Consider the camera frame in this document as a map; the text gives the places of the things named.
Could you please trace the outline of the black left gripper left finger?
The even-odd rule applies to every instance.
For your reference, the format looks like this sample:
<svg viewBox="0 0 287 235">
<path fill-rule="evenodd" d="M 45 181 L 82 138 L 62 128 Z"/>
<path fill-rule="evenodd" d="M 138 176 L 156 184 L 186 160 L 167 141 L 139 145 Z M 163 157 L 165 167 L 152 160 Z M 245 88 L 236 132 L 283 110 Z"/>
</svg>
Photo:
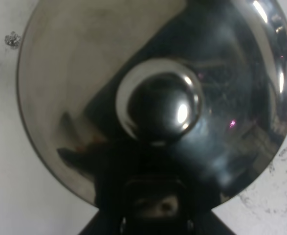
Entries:
<svg viewBox="0 0 287 235">
<path fill-rule="evenodd" d="M 79 235 L 119 235 L 120 224 L 119 214 L 98 211 Z"/>
</svg>

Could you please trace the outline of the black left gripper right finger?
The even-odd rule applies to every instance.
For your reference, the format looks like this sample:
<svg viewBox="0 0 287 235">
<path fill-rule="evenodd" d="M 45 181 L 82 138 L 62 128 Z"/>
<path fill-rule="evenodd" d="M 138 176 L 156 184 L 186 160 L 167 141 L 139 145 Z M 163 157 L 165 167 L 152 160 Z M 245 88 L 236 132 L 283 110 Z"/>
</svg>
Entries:
<svg viewBox="0 0 287 235">
<path fill-rule="evenodd" d="M 234 235 L 212 211 L 196 214 L 192 222 L 192 235 Z"/>
</svg>

